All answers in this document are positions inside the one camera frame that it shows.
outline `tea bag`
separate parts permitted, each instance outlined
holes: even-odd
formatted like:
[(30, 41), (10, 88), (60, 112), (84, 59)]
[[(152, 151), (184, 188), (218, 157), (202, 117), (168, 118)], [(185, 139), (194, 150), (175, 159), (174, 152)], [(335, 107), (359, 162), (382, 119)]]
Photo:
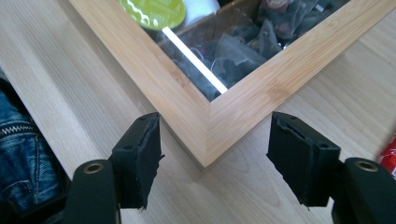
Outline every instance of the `tea bag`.
[(265, 58), (239, 39), (223, 34), (211, 70), (227, 88), (231, 88), (265, 62)]
[(310, 12), (317, 3), (318, 0), (290, 0), (288, 8), (284, 13), (267, 8), (264, 9), (264, 13), (274, 25), (276, 35), (282, 39), (290, 39), (294, 31), (301, 24), (303, 17)]
[(200, 45), (195, 45), (194, 48), (200, 52), (202, 57), (201, 59), (205, 59), (213, 63), (213, 61), (215, 61), (216, 59), (216, 46), (218, 45), (218, 43), (218, 39), (209, 40), (203, 42)]
[(268, 60), (282, 50), (277, 42), (274, 27), (269, 20), (264, 20), (260, 33), (247, 45)]
[(248, 43), (260, 33), (260, 27), (252, 20), (246, 20), (244, 23), (233, 27), (231, 35), (239, 39), (241, 43)]
[(302, 36), (312, 28), (314, 28), (316, 25), (318, 25), (321, 21), (325, 20), (331, 15), (331, 12), (329, 11), (324, 11), (324, 12), (319, 12), (319, 11), (311, 11), (308, 14), (305, 15), (303, 18), (303, 21), (301, 22), (300, 26), (297, 27), (295, 34), (297, 37)]

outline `bamboo frame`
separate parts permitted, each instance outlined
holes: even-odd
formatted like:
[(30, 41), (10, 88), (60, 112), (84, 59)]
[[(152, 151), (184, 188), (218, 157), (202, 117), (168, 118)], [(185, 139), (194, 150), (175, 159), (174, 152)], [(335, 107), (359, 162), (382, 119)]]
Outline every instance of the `bamboo frame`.
[(396, 7), (394, 0), (350, 0), (208, 102), (117, 1), (69, 1), (204, 167)]

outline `denim fabric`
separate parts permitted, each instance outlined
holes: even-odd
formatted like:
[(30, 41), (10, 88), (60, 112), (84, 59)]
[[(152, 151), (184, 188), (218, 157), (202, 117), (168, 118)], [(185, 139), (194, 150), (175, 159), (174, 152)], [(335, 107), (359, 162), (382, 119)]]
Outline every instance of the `denim fabric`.
[(0, 133), (0, 201), (12, 201), (20, 212), (57, 195), (61, 186), (50, 147), (12, 87), (0, 78), (0, 130), (21, 125), (34, 128)]

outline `light wood surface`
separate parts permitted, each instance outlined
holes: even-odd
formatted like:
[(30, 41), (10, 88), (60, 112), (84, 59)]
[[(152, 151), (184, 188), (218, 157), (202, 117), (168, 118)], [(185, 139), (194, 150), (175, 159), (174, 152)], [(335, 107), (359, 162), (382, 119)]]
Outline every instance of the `light wood surface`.
[[(69, 175), (154, 110), (67, 2), (3, 1), (0, 14), (0, 66)], [(374, 159), (396, 132), (395, 21), (393, 10), (276, 109), (342, 147), (342, 160)], [(123, 210), (123, 223), (332, 223), (332, 202), (300, 206), (266, 158), (269, 128), (265, 118), (201, 170), (162, 122), (148, 210)]]
[(204, 167), (396, 7), (394, 0), (350, 0), (208, 102), (117, 1), (70, 2)]

